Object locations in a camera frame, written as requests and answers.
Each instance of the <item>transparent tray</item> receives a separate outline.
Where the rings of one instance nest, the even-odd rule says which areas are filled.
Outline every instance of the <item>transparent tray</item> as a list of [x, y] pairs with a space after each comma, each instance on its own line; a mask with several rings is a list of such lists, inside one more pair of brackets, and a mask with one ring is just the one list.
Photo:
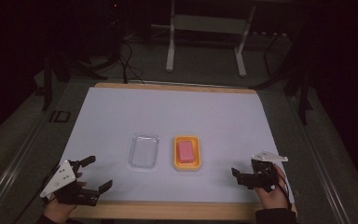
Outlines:
[[132, 138], [129, 164], [134, 168], [155, 167], [158, 154], [158, 135], [136, 133]]

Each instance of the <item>orange container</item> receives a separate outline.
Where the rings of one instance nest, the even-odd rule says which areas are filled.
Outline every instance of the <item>orange container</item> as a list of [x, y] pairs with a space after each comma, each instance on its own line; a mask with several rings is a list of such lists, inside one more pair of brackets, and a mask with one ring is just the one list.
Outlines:
[[[179, 159], [179, 143], [191, 142], [193, 147], [193, 162], [181, 162]], [[198, 171], [201, 166], [201, 153], [200, 153], [200, 141], [196, 136], [176, 136], [173, 143], [173, 166], [178, 171]]]

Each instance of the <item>dark background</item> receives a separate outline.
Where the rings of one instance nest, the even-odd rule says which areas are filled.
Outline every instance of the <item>dark background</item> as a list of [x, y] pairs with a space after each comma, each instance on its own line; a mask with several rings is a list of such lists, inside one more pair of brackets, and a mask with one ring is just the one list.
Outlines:
[[[123, 6], [126, 1], [116, 2]], [[151, 22], [169, 24], [169, 1], [131, 0], [131, 5], [129, 25], [142, 31], [146, 38]], [[308, 9], [279, 4], [260, 7], [252, 29], [273, 32], [271, 27], [276, 27], [278, 21], [290, 21], [292, 26], [298, 26], [301, 23], [294, 18], [308, 15], [304, 13], [309, 13]], [[213, 5], [205, 10], [225, 13]], [[121, 20], [127, 20], [125, 12], [125, 9], [116, 11], [123, 13], [119, 15]], [[311, 86], [317, 89], [358, 170], [358, 1], [334, 2], [316, 16], [310, 32], [317, 34], [314, 37], [320, 48], [312, 69]], [[49, 49], [60, 49], [87, 60], [92, 47], [87, 46], [89, 42], [85, 41], [82, 28], [84, 24], [76, 18], [71, 1], [0, 0], [0, 125], [35, 91], [33, 77], [42, 70]]]

